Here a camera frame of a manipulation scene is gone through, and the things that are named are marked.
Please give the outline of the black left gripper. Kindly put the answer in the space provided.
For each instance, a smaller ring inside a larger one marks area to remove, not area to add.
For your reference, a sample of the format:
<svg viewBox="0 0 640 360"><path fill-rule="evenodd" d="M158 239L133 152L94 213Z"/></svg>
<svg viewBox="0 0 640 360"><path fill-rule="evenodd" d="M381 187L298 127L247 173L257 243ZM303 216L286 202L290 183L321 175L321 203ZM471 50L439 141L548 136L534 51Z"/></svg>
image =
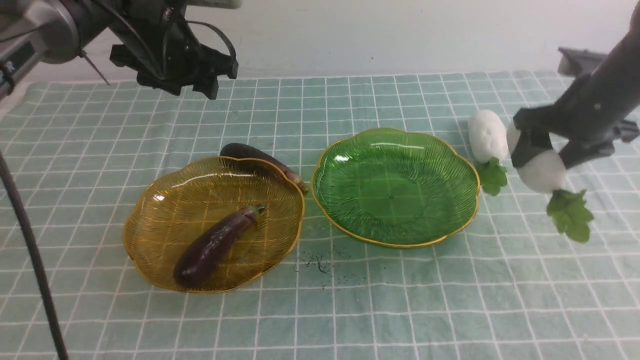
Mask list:
<svg viewBox="0 0 640 360"><path fill-rule="evenodd" d="M222 39L223 53L196 37L192 21L186 19L189 5L205 5L205 0L111 0L114 16L110 30L120 44L110 50L110 61L118 68L136 72L137 83L179 96L192 87L209 100L217 98L218 78L238 77L236 50L222 30L202 22Z"/></svg>

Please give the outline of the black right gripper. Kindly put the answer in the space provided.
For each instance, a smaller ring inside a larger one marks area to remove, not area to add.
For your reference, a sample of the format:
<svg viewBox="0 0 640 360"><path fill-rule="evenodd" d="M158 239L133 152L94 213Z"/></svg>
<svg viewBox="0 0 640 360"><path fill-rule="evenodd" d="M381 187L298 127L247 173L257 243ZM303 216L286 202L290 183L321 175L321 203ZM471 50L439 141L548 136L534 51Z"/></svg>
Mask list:
<svg viewBox="0 0 640 360"><path fill-rule="evenodd" d="M551 105L522 108L510 128L510 159L519 169L553 149L550 134L569 142L558 153L567 170L610 157L610 141L629 143L639 136L626 117L639 105L639 77L581 75Z"/></svg>

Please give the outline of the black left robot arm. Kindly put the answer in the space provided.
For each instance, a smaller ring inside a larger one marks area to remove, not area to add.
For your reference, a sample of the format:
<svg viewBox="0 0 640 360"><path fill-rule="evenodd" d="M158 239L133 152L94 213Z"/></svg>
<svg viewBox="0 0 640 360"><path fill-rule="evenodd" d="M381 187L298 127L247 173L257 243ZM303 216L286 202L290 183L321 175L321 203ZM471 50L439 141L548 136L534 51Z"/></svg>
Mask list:
<svg viewBox="0 0 640 360"><path fill-rule="evenodd" d="M178 96L192 87L215 100L218 78L238 77L230 39L217 27L228 53L202 44L185 18L185 0L3 0L1 89L9 96L39 63L87 59L85 48L106 29L120 40L110 61L137 74L137 83Z"/></svg>

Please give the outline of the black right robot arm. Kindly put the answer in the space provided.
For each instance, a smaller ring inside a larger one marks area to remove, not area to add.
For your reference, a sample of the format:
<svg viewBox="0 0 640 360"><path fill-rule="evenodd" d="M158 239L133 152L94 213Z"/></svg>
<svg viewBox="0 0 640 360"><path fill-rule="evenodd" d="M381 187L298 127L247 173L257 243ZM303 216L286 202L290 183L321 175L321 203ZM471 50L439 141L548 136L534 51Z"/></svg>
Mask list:
<svg viewBox="0 0 640 360"><path fill-rule="evenodd" d="M519 139L510 150L517 169L553 149L551 134L567 139L559 152L566 169L615 152L615 141L630 143L639 126L627 116L640 99L639 7L635 6L627 33L608 54L561 48L575 76L553 104L521 108L513 117Z"/></svg>

